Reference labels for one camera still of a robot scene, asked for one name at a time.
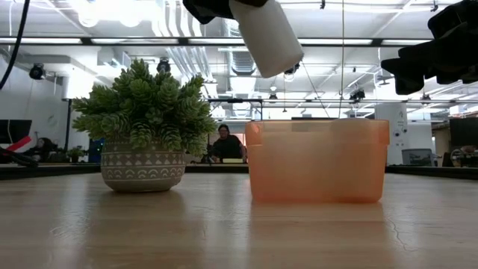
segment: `orange plastic bin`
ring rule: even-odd
[[[252,197],[261,202],[377,202],[388,121],[261,121],[246,124]]]

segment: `white patterned pot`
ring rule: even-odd
[[[114,191],[168,191],[185,167],[183,152],[163,150],[157,141],[145,149],[132,149],[127,140],[106,140],[103,146],[102,175]]]

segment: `table surface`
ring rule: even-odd
[[[373,205],[259,205],[247,174],[115,194],[99,174],[0,182],[2,268],[477,268],[478,182],[387,175]]]

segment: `potted plant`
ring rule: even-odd
[[[105,139],[102,176],[115,191],[166,191],[181,181],[184,152],[205,153],[215,122],[200,100],[203,79],[181,87],[170,73],[149,73],[143,60],[122,70],[111,88],[95,85],[75,99],[73,128]]]
[[[66,155],[68,156],[68,158],[71,158],[72,163],[75,164],[75,163],[78,162],[78,159],[80,157],[84,156],[84,151],[81,149],[81,147],[77,146],[77,147],[74,147],[74,148],[68,150]]]

